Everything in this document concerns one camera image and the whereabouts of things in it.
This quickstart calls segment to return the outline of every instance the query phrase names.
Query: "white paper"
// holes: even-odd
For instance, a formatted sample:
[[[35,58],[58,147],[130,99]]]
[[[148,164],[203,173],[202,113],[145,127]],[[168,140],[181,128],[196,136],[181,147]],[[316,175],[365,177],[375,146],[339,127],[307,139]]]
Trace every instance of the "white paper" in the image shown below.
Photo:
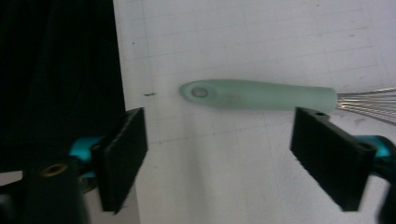
[[[359,213],[342,213],[291,154],[291,112],[194,105],[178,87],[206,78],[396,86],[394,1],[118,0],[115,11],[125,101],[147,112],[142,224],[375,223],[384,181],[370,179]],[[332,120],[395,139],[359,115]]]

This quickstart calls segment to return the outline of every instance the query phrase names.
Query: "black fabric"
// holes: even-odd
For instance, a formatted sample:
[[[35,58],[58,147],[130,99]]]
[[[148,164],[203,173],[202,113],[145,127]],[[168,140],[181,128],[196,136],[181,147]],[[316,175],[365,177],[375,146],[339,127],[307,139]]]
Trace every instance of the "black fabric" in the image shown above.
[[[63,155],[124,111],[111,0],[0,1],[0,168]]]

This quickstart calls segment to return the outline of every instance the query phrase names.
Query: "whisk handle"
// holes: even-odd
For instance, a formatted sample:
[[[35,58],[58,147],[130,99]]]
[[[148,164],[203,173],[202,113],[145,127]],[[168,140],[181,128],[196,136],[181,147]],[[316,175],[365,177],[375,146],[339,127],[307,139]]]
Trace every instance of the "whisk handle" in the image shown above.
[[[334,89],[292,86],[236,79],[208,79],[186,83],[179,93],[188,101],[230,109],[294,110],[296,106],[332,112]]]

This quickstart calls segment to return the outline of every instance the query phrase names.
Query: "hanging hole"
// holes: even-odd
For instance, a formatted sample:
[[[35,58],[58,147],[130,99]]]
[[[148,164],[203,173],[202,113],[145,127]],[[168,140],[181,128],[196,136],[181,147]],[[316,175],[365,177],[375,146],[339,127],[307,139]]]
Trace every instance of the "hanging hole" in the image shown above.
[[[195,97],[205,98],[207,96],[207,90],[202,87],[194,87],[191,90],[191,94]]]

